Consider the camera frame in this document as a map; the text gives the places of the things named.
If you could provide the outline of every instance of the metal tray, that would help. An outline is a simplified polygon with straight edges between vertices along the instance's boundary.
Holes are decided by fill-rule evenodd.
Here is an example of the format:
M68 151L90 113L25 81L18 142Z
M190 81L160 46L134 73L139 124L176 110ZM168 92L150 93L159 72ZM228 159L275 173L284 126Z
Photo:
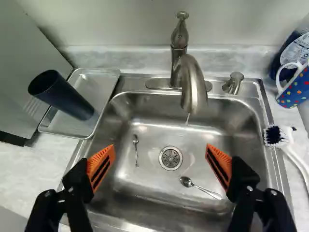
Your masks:
M89 139L98 126L119 76L118 69L76 69L68 82L95 108L96 113L91 119L80 121L51 106L39 124L38 131Z

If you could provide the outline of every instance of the spoon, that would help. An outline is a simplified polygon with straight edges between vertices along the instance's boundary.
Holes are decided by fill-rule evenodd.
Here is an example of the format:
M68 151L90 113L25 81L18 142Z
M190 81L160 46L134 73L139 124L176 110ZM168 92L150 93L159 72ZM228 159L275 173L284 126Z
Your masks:
M139 156L137 154L137 143L139 142L139 139L137 137L137 135L133 135L133 144L135 146L135 167L139 167L139 164L138 164L138 160L139 160Z
M204 193L207 193L208 195L212 196L215 199L218 199L218 200L222 199L222 196L220 194L218 194L216 192L213 192L213 191L210 191L208 189L205 189L205 188L203 188L201 186L193 184L192 180L189 177L187 177L187 176L182 176L182 177L179 178L179 180L182 183L182 185L187 187L187 188L196 187L199 190L203 191Z

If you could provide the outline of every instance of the polka dot mug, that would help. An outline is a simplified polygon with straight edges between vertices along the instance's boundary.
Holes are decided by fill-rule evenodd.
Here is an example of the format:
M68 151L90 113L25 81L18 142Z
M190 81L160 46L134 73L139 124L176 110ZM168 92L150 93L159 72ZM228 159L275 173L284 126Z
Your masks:
M281 70L289 65L295 65L297 71L293 78L282 87L279 75ZM294 108L309 99L309 60L305 64L298 61L282 65L276 74L276 85L279 92L276 101L284 108Z

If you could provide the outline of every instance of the drain strainer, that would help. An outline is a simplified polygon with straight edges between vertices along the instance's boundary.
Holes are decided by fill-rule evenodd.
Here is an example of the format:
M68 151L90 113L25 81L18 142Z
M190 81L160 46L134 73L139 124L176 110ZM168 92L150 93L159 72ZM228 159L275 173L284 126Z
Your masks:
M183 155L178 148L167 146L160 152L159 162L165 170L175 171L183 163Z

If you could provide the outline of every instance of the bottle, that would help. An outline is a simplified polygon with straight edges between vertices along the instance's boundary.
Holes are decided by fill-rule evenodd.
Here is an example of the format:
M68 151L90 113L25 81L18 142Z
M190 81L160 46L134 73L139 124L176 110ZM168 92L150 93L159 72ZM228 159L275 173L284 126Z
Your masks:
M288 62L300 61L302 64L308 60L309 57L309 14L307 14L301 21L300 25L287 38L285 43L280 48L279 52L273 59L269 76L271 79L276 79L276 73L279 67ZM280 73L280 81L289 81L297 68L294 65L288 66Z

